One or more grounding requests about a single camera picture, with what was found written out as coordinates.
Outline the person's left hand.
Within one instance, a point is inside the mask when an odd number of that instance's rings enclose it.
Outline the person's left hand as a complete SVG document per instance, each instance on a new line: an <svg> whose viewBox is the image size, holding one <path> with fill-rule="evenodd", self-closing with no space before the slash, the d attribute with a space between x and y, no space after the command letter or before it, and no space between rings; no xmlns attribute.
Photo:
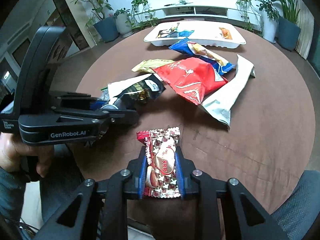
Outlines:
<svg viewBox="0 0 320 240"><path fill-rule="evenodd" d="M19 170L21 158L38 157L36 172L44 178L54 156L54 146L29 146L17 135L1 133L1 168L7 172Z"/></svg>

